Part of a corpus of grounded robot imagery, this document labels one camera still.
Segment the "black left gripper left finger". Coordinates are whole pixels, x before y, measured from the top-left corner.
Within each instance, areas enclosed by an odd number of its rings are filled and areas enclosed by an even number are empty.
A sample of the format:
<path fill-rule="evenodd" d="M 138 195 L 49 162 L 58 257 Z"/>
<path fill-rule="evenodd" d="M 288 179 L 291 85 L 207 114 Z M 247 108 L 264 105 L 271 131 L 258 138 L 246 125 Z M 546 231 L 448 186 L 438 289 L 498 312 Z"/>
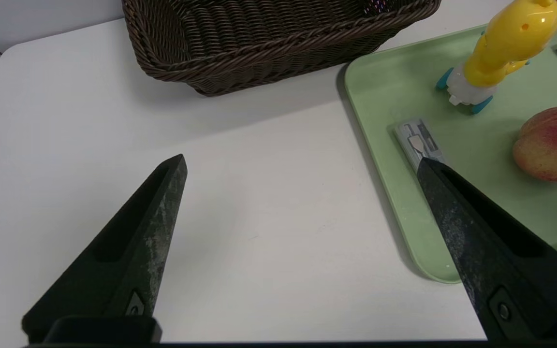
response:
<path fill-rule="evenodd" d="M 162 161 L 22 318 L 30 344 L 154 344 L 153 317 L 187 178 Z"/>

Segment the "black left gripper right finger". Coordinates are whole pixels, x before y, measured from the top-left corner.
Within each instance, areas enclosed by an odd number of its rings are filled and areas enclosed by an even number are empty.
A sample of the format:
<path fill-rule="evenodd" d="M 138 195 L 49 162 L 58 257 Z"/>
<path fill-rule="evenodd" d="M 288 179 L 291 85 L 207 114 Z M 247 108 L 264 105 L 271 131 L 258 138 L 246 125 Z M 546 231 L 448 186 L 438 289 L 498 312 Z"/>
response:
<path fill-rule="evenodd" d="M 416 176 L 489 341 L 557 341 L 557 251 L 448 165 Z"/>

